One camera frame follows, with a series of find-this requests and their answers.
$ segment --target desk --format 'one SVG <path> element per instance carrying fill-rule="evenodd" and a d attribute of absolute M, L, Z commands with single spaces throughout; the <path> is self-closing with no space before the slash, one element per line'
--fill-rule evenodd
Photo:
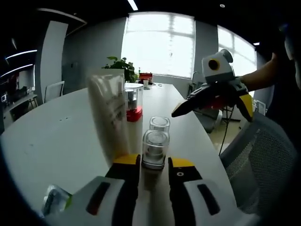
<path fill-rule="evenodd" d="M 10 111 L 13 110 L 15 107 L 19 106 L 20 104 L 26 102 L 26 101 L 35 101 L 35 105 L 38 106 L 37 102 L 36 102 L 36 98 L 37 95 L 35 94 L 28 94 L 27 96 L 19 99 L 18 101 L 14 102 L 13 104 L 11 104 L 10 106 L 8 106 L 7 108 L 5 108 L 3 110 L 3 122 L 4 122 L 4 128 L 7 129 L 14 121 L 13 121 L 13 117 L 10 114 Z"/>
<path fill-rule="evenodd" d="M 152 116 L 168 117 L 171 141 L 167 155 L 190 159 L 204 179 L 213 180 L 234 200 L 218 153 L 195 114 L 171 118 L 180 100 L 182 96 L 173 85 L 144 90 L 143 132 L 148 129 Z M 1 143 L 16 185 L 36 211 L 40 211 L 49 184 L 73 194 L 108 171 L 97 140 L 87 89 L 64 95 L 28 112 L 4 131 Z M 167 165 L 155 194 L 139 189 L 133 225 L 146 225 L 139 224 L 141 220 L 150 221 L 152 216 L 145 208 L 154 209 L 153 213 L 167 212 L 161 215 L 164 217 L 157 225 L 170 225 L 173 221 L 166 172 Z"/>

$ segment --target window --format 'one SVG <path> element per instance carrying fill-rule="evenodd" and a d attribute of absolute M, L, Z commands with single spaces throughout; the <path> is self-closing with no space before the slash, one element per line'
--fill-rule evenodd
<path fill-rule="evenodd" d="M 129 15 L 121 56 L 135 72 L 191 78 L 194 64 L 194 18 L 174 13 Z"/>
<path fill-rule="evenodd" d="M 255 48 L 233 32 L 218 26 L 218 48 L 227 49 L 233 56 L 232 67 L 236 76 L 242 76 L 257 70 Z"/>

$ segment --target potted plant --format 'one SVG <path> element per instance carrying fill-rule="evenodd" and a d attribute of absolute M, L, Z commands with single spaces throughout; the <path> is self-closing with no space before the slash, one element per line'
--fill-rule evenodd
<path fill-rule="evenodd" d="M 126 62 L 126 58 L 122 58 L 118 60 L 115 56 L 107 57 L 109 60 L 113 60 L 114 63 L 112 65 L 107 64 L 106 66 L 102 67 L 105 69 L 124 69 L 124 79 L 126 82 L 135 82 L 138 79 L 138 75 L 135 74 L 135 68 L 133 63 Z"/>

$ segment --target mesh chair back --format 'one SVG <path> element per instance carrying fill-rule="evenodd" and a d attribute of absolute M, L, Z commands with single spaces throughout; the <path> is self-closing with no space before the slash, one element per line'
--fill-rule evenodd
<path fill-rule="evenodd" d="M 278 199 L 296 160 L 283 129 L 257 112 L 221 154 L 237 206 L 260 216 Z"/>

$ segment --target cable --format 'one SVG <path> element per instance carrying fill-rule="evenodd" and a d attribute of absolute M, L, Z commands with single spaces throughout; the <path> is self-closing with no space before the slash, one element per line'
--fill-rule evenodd
<path fill-rule="evenodd" d="M 222 145 L 221 145 L 221 149 L 220 149 L 220 152 L 219 152 L 219 156 L 221 155 L 221 152 L 222 152 L 222 146 L 224 145 L 224 142 L 225 142 L 225 138 L 226 138 L 226 135 L 227 135 L 227 130 L 228 130 L 228 125 L 229 125 L 229 122 L 230 122 L 230 119 L 232 117 L 232 114 L 233 114 L 233 111 L 234 111 L 234 107 L 232 108 L 232 112 L 231 112 L 231 115 L 228 119 L 228 109 L 226 107 L 226 131 L 225 131 L 225 135 L 224 135 L 224 138 L 222 140 Z"/>

